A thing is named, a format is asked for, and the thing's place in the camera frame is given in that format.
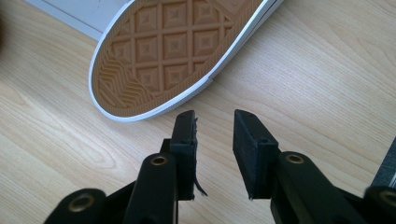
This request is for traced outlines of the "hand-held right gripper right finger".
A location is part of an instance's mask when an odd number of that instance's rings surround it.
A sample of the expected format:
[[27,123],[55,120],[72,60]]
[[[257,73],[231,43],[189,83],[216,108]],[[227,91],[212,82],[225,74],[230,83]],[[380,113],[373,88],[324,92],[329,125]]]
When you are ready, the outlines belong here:
[[276,224],[366,224],[305,155],[280,151],[252,113],[234,111],[233,154],[250,200],[269,199]]

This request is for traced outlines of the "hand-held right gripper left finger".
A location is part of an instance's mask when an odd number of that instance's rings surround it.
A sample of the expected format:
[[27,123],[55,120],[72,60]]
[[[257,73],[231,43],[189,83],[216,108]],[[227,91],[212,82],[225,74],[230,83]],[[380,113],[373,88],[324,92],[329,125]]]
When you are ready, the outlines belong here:
[[202,188],[196,176],[196,121],[192,110],[179,114],[172,136],[143,160],[122,224],[178,223],[178,203],[192,201]]

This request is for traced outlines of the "white shoe with brown sole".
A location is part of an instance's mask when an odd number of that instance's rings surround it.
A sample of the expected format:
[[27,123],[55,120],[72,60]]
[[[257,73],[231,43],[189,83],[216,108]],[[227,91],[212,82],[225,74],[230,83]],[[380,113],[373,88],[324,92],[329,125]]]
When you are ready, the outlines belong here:
[[105,116],[160,115],[204,89],[283,0],[131,0],[92,56],[90,95]]

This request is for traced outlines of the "grey denim clothing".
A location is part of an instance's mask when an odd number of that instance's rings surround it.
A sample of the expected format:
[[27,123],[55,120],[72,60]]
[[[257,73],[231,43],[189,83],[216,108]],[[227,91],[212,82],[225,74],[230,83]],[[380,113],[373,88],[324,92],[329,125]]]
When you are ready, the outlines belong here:
[[372,185],[396,189],[396,137],[375,174]]

